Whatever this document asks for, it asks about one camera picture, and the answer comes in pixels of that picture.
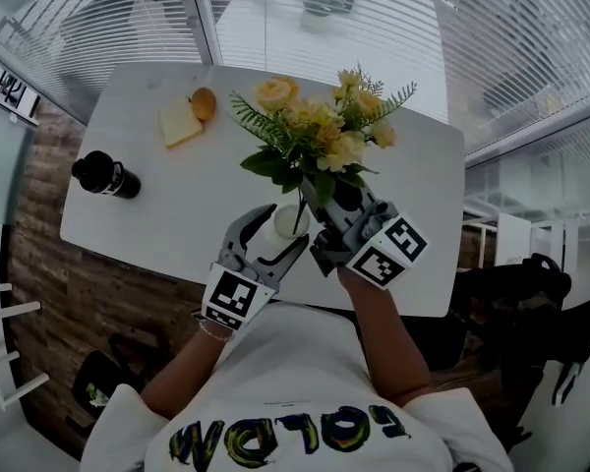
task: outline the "window blinds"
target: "window blinds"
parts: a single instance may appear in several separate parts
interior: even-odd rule
[[[83,122],[117,64],[201,61],[180,0],[0,0],[0,43]]]
[[[209,0],[225,65],[335,82],[357,62],[468,153],[590,102],[590,0]]]

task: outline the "bread slice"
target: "bread slice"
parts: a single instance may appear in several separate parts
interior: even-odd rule
[[[178,146],[204,130],[192,104],[183,96],[175,98],[159,111],[159,125],[167,148]]]

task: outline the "person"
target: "person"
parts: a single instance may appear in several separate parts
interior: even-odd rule
[[[338,276],[362,347],[342,316],[293,304],[228,343],[202,322],[141,394],[116,388],[81,471],[512,471],[470,392],[433,392],[390,294]]]

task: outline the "white t-shirt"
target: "white t-shirt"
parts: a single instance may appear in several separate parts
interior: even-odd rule
[[[513,470],[467,389],[424,395],[400,409],[372,387],[351,322],[278,303],[227,345],[172,421],[118,386],[81,471],[443,472],[460,463]]]

